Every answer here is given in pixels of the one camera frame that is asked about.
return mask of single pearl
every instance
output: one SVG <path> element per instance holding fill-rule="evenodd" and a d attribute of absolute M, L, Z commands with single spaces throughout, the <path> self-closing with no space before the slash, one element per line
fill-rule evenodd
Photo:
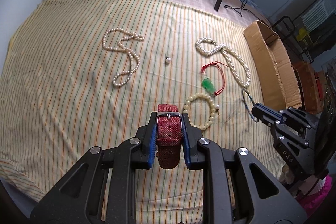
<path fill-rule="evenodd" d="M 167 57 L 167 58 L 166 58 L 166 65 L 169 65 L 170 62 L 171 62 L 171 58 L 170 58 L 170 57 Z"/>

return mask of black cable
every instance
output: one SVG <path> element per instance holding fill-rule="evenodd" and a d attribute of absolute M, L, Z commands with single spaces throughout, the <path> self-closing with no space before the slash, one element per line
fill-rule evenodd
<path fill-rule="evenodd" d="M 315 186 L 317 185 L 317 183 L 319 182 L 319 178 L 315 181 L 314 185 L 310 188 L 310 190 L 303 196 L 304 198 L 307 197 L 310 192 L 315 188 Z"/>
<path fill-rule="evenodd" d="M 230 5 L 224 5 L 224 8 L 226 8 L 226 9 L 233 9 L 235 12 L 237 12 L 238 14 L 240 14 L 241 17 L 243 17 L 243 15 L 242 15 L 243 10 L 248 11 L 252 15 L 254 15 L 258 20 L 260 20 L 262 23 L 265 24 L 265 21 L 263 21 L 262 19 L 260 19 L 259 17 L 257 17 L 254 12 L 252 12 L 251 10 L 245 8 L 246 4 L 247 4 L 247 0 L 243 0 L 241 2 L 241 6 L 240 7 L 232 7 Z"/>
<path fill-rule="evenodd" d="M 315 181 L 315 183 L 314 183 L 314 185 L 310 188 L 310 190 L 302 197 L 302 198 L 300 198 L 299 200 L 297 200 L 298 202 L 299 201 L 301 201 L 301 200 L 303 200 L 305 197 L 307 197 L 309 194 L 310 194 L 310 192 L 315 188 L 315 186 L 317 185 L 317 183 L 320 181 L 320 179 L 318 178 L 316 181 Z"/>

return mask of metal buckle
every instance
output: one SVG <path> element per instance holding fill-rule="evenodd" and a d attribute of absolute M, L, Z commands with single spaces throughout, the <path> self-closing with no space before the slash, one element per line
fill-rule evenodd
<path fill-rule="evenodd" d="M 159 117 L 167 117 L 168 120 L 170 119 L 170 117 L 180 117 L 181 131 L 182 131 L 182 117 L 181 117 L 180 112 L 169 112 L 169 111 L 157 112 L 157 114 L 156 114 L 156 128 L 158 128 Z"/>

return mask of pearl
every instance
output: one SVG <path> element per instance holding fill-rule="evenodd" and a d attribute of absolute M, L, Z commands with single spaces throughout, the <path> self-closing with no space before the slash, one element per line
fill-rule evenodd
<path fill-rule="evenodd" d="M 167 57 L 167 58 L 166 58 L 166 65 L 169 65 L 170 62 L 171 62 L 171 58 L 170 58 L 170 57 Z"/>
<path fill-rule="evenodd" d="M 119 48 L 115 48 L 115 47 L 107 47 L 106 46 L 106 38 L 107 36 L 111 33 L 111 32 L 122 32 L 126 35 L 128 35 L 127 37 L 123 37 L 122 39 L 120 39 L 118 41 L 118 46 Z M 131 39 L 135 39 L 135 40 L 138 40 L 138 41 L 143 41 L 145 38 L 145 36 L 143 35 L 138 35 L 136 33 L 131 33 L 131 32 L 127 32 L 126 30 L 124 29 L 120 29 L 120 28 L 113 28 L 113 29 L 110 29 L 108 30 L 104 36 L 103 36 L 103 42 L 102 42 L 102 47 L 103 49 L 107 50 L 107 51 L 114 51 L 114 52 L 124 52 L 127 54 L 128 58 L 130 59 L 130 62 L 131 62 L 131 69 L 130 70 L 127 70 L 127 71 L 122 71 L 122 72 L 119 72 L 115 75 L 115 77 L 113 78 L 113 81 L 112 81 L 112 84 L 116 87 L 121 87 L 123 85 L 125 85 L 130 79 L 131 79 L 131 76 L 133 73 L 135 73 L 137 71 L 137 69 L 139 68 L 139 65 L 140 65 L 140 61 L 139 61 L 139 58 L 138 58 L 138 55 L 133 51 L 131 50 L 130 48 L 126 48 L 123 44 L 122 44 L 122 41 L 127 41 L 127 40 L 131 40 Z M 132 60 L 135 59 L 137 64 L 135 67 L 133 67 L 133 63 L 132 63 Z M 123 82 L 121 83 L 116 83 L 116 79 L 122 75 L 128 75 L 128 77 L 126 78 L 126 80 L 124 80 Z"/>
<path fill-rule="evenodd" d="M 201 43 L 204 43 L 204 42 L 215 45 L 215 48 L 211 49 L 210 51 L 207 51 L 207 50 L 203 49 L 201 47 Z M 226 44 L 217 45 L 216 41 L 213 40 L 212 38 L 201 37 L 201 38 L 197 39 L 197 41 L 195 43 L 195 47 L 196 47 L 196 50 L 199 53 L 201 53 L 202 55 L 207 56 L 207 57 L 215 54 L 218 51 L 220 51 L 221 54 L 224 56 L 228 66 L 229 66 L 229 68 L 230 68 L 230 70 L 233 74 L 233 77 L 235 78 L 237 83 L 243 88 L 247 88 L 250 85 L 250 83 L 251 83 L 251 72 L 250 72 L 250 69 L 249 69 L 247 63 L 244 61 L 244 59 L 236 51 L 234 51 L 228 45 L 226 45 Z M 242 80 L 242 78 L 238 75 L 237 70 L 236 70 L 236 68 L 235 68 L 235 66 L 232 62 L 232 59 L 231 59 L 230 55 L 232 55 L 235 59 L 237 59 L 238 62 L 244 68 L 245 74 L 246 74 L 246 82 L 244 82 Z"/>

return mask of red string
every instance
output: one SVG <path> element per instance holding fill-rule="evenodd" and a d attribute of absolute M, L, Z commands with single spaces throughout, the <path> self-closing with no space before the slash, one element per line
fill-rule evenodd
<path fill-rule="evenodd" d="M 221 68 L 221 66 L 219 66 L 218 64 L 221 64 L 221 65 L 223 65 L 223 66 L 228 67 L 228 65 L 226 65 L 226 64 L 223 64 L 223 63 L 221 63 L 221 62 L 219 62 L 219 61 L 214 61 L 214 62 L 211 62 L 211 63 L 209 63 L 209 64 L 207 64 L 207 65 L 204 65 L 204 66 L 202 67 L 202 69 L 201 69 L 201 73 L 205 73 L 205 69 L 206 69 L 206 68 L 208 68 L 208 67 L 210 67 L 210 66 L 214 66 L 214 67 L 217 67 L 217 68 L 218 68 L 218 70 L 220 71 L 220 74 L 222 75 L 223 86 L 221 87 L 220 90 L 214 92 L 214 96 L 217 96 L 217 95 L 221 94 L 221 93 L 223 92 L 224 88 L 225 88 L 225 77 L 224 77 L 224 72 L 223 72 L 223 69 Z"/>

